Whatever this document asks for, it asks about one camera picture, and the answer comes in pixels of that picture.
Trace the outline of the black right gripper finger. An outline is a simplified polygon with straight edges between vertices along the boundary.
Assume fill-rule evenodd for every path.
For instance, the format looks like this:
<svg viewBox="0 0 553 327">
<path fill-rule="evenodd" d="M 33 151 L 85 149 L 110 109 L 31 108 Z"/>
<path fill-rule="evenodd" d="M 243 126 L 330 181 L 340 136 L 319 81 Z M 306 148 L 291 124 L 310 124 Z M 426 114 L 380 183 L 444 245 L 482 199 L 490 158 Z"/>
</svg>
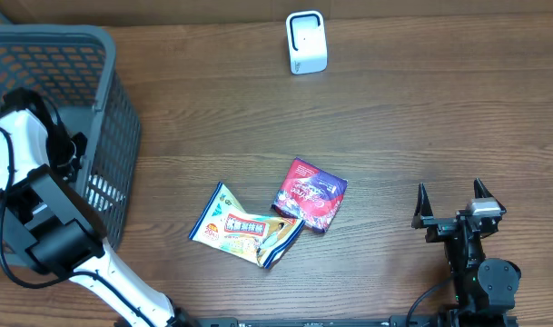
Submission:
<svg viewBox="0 0 553 327">
<path fill-rule="evenodd" d="M 497 202 L 500 210 L 503 213 L 507 212 L 506 207 L 491 194 L 491 192 L 479 178 L 476 178 L 474 180 L 473 187 L 476 198 L 493 198 Z"/>
<path fill-rule="evenodd" d="M 420 183 L 418 186 L 417 204 L 411 221 L 411 227 L 426 228 L 433 219 L 434 214 L 431 209 L 427 190 L 424 183 Z"/>
</svg>

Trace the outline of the red purple pad packet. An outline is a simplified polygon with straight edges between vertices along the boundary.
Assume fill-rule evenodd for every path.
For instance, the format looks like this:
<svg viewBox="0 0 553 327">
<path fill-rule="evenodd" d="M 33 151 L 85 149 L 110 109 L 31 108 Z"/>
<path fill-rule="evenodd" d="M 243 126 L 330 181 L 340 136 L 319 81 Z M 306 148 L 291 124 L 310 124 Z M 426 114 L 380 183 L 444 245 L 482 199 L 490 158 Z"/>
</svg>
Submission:
<svg viewBox="0 0 553 327">
<path fill-rule="evenodd" d="M 341 208 L 348 181 L 295 158 L 272 202 L 286 218 L 301 219 L 314 232 L 326 233 Z"/>
</svg>

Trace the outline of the yellow snack packet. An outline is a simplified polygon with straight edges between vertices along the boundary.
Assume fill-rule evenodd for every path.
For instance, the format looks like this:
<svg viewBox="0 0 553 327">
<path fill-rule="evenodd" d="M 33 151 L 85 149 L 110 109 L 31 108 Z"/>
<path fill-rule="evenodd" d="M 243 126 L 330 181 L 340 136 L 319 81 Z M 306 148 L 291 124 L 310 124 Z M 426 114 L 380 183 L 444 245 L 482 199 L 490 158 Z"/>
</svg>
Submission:
<svg viewBox="0 0 553 327">
<path fill-rule="evenodd" d="M 269 269 L 303 226 L 300 219 L 246 213 L 229 188 L 219 182 L 189 239 Z"/>
</svg>

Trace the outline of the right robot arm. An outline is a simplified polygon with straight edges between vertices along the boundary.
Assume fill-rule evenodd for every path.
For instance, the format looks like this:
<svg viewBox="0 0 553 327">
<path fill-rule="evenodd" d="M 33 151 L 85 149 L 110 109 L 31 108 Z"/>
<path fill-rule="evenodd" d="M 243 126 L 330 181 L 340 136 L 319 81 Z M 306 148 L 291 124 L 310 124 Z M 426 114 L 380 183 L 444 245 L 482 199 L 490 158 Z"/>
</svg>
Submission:
<svg viewBox="0 0 553 327">
<path fill-rule="evenodd" d="M 411 227 L 424 229 L 427 243 L 442 243 L 450 277 L 424 292 L 410 307 L 406 326 L 516 326 L 509 317 L 522 276 L 518 266 L 507 260 L 487 258 L 482 240 L 499 230 L 507 209 L 483 182 L 473 182 L 474 197 L 465 209 L 451 218 L 433 214 L 425 185 L 419 184 Z M 415 317 L 419 304 L 442 287 L 452 284 L 456 302 L 444 305 L 428 318 Z"/>
</svg>

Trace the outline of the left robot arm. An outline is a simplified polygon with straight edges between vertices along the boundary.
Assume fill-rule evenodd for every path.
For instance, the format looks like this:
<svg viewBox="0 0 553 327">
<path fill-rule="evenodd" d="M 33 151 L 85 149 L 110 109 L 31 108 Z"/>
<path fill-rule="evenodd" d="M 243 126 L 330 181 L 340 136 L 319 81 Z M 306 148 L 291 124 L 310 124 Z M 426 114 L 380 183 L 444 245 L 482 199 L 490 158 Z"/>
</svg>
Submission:
<svg viewBox="0 0 553 327">
<path fill-rule="evenodd" d="M 0 106 L 0 266 L 14 283 L 74 282 L 122 316 L 123 326 L 193 326 L 165 294 L 115 253 L 90 202 L 69 186 L 84 134 L 69 134 L 57 107 L 17 88 Z"/>
</svg>

